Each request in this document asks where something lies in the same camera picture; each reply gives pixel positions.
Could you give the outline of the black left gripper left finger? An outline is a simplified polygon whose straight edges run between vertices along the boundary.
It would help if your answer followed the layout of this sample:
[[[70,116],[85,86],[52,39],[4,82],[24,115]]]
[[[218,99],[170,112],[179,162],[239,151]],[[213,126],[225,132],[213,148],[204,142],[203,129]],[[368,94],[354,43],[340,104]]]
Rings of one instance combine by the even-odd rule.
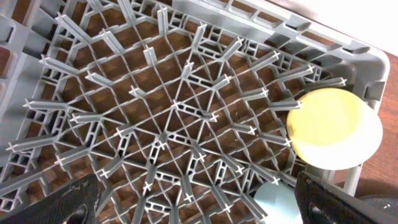
[[[61,189],[1,218],[1,223],[96,223],[101,199],[98,179],[88,174]]]

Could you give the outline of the blue plastic cup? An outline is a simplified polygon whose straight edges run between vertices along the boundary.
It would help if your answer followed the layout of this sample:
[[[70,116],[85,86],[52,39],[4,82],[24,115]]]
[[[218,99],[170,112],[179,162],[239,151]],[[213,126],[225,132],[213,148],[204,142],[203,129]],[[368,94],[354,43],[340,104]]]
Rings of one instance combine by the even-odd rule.
[[[254,195],[256,203],[267,213],[266,224],[302,224],[294,189],[287,184],[264,183]]]

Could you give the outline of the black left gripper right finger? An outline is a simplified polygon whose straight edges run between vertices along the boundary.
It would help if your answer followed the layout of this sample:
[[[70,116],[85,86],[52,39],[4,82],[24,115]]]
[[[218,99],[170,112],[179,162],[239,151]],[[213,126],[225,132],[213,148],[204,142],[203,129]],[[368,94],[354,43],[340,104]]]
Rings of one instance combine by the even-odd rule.
[[[397,218],[308,172],[298,174],[294,194],[304,223],[397,224]]]

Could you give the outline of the yellow bowl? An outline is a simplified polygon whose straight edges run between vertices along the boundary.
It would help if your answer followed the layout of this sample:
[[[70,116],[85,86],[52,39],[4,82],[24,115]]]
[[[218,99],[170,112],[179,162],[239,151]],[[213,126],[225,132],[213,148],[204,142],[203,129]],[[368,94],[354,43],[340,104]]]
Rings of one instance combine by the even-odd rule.
[[[339,88],[311,91],[289,111],[287,132],[295,153],[311,166],[343,170],[367,161],[383,137],[377,112]]]

